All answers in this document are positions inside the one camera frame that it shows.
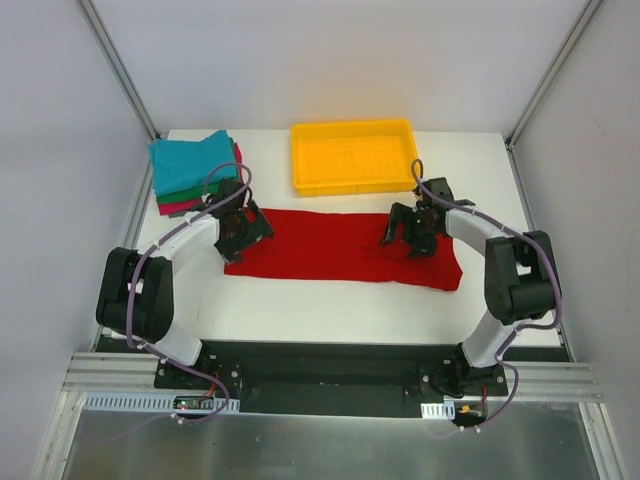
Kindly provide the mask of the red t shirt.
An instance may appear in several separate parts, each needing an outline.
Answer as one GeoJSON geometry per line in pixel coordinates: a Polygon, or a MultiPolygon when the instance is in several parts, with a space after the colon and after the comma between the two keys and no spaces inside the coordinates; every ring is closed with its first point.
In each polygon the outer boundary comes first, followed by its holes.
{"type": "Polygon", "coordinates": [[[317,213],[265,208],[275,235],[224,267],[229,276],[398,283],[456,291],[463,277],[453,240],[438,237],[435,254],[412,257],[403,242],[382,246],[383,213],[317,213]]]}

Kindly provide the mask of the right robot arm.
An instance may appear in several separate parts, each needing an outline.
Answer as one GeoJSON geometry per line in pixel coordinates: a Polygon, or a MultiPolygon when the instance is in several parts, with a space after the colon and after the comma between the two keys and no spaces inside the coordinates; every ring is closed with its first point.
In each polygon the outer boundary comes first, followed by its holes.
{"type": "Polygon", "coordinates": [[[430,377],[431,387],[461,398],[496,379],[516,336],[542,329],[540,319],[561,311],[562,293],[549,235],[518,232],[469,200],[457,200],[445,178],[416,185],[414,206],[390,208],[382,245],[401,240],[416,257],[432,257],[441,237],[457,239],[484,258],[484,300],[478,325],[450,361],[430,377]]]}

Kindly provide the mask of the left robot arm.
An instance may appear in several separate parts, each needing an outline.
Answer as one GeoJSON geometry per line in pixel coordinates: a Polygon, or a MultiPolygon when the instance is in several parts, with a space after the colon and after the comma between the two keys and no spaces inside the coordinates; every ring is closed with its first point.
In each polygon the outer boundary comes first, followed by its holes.
{"type": "Polygon", "coordinates": [[[205,342],[176,319],[174,277],[197,254],[213,249],[225,265],[275,231],[253,199],[251,188],[224,179],[187,211],[182,222],[144,251],[117,247],[107,256],[96,306],[97,323],[125,337],[131,348],[149,348],[178,363],[176,375],[188,388],[204,387],[211,377],[205,342]]]}

